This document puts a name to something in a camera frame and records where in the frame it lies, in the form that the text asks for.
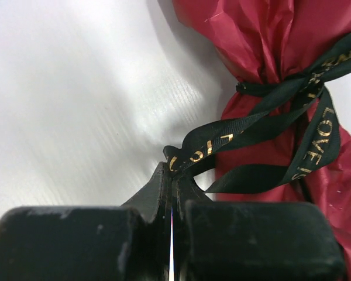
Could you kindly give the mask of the red wrapping paper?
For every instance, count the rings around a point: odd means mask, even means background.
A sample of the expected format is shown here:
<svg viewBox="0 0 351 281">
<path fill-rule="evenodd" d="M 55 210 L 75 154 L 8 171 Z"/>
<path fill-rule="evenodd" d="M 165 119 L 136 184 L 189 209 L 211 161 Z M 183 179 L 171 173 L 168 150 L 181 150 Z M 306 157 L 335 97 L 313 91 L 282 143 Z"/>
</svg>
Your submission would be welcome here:
<svg viewBox="0 0 351 281">
<path fill-rule="evenodd" d="M 219 199 L 316 204 L 351 270 L 351 136 L 326 82 L 351 73 L 351 1 L 174 1 L 238 81 L 221 120 L 168 147 L 180 174 L 215 164 Z"/>
</svg>

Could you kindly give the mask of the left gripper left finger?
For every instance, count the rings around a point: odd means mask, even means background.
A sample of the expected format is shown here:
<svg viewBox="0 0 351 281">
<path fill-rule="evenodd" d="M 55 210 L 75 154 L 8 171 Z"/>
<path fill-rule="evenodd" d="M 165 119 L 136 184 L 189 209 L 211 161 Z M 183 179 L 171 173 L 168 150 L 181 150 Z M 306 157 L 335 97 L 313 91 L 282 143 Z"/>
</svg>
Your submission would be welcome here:
<svg viewBox="0 0 351 281">
<path fill-rule="evenodd" d="M 120 206 L 25 206 L 0 219 L 0 280 L 168 280 L 171 177 Z"/>
</svg>

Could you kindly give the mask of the black gold-lettered ribbon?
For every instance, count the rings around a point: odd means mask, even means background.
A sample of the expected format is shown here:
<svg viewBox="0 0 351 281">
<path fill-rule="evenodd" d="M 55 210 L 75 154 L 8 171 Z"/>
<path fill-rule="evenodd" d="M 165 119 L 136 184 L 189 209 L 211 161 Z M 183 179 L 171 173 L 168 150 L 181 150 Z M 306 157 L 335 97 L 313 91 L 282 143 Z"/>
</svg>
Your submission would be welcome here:
<svg viewBox="0 0 351 281">
<path fill-rule="evenodd" d="M 255 145 L 283 133 L 311 107 L 315 113 L 287 166 L 249 164 L 236 167 L 209 188 L 209 193 L 257 194 L 302 178 L 339 155 L 340 132 L 327 81 L 351 73 L 351 32 L 304 71 L 276 85 L 240 83 L 242 94 L 260 102 L 243 118 L 200 126 L 184 138 L 182 147 L 163 150 L 173 175 L 196 175 L 212 169 L 215 154 Z"/>
</svg>

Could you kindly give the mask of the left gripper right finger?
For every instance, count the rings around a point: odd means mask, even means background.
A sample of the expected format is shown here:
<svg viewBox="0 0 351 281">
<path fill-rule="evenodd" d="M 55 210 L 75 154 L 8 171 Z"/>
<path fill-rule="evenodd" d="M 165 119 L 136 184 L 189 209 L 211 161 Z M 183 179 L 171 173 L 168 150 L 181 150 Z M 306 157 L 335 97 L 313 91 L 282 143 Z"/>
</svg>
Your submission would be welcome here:
<svg viewBox="0 0 351 281">
<path fill-rule="evenodd" d="M 175 280 L 341 280 L 345 259 L 311 203 L 212 201 L 173 179 Z"/>
</svg>

